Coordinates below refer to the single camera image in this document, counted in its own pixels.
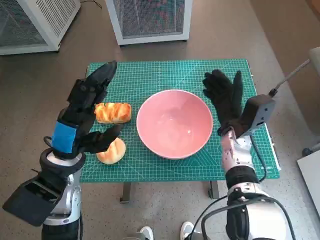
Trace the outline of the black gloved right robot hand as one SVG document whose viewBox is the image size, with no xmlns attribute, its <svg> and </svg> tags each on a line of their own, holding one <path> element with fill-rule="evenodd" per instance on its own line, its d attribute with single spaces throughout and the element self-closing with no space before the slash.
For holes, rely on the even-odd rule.
<svg viewBox="0 0 320 240">
<path fill-rule="evenodd" d="M 204 74 L 203 93 L 213 104 L 220 128 L 219 136 L 224 136 L 231 129 L 236 130 L 240 126 L 242 114 L 243 80 L 242 72 L 238 70 L 233 81 L 219 69 Z"/>
</svg>

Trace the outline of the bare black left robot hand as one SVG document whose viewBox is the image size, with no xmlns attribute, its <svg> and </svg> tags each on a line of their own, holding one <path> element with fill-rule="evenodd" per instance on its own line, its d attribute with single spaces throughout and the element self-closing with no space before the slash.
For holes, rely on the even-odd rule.
<svg viewBox="0 0 320 240">
<path fill-rule="evenodd" d="M 79 153 L 100 153 L 120 135 L 123 124 L 115 124 L 105 132 L 91 128 L 95 122 L 95 105 L 107 95 L 118 63 L 105 63 L 89 76 L 75 81 L 67 98 L 69 105 L 62 109 L 51 138 L 53 153 L 63 159 L 73 159 Z"/>
</svg>

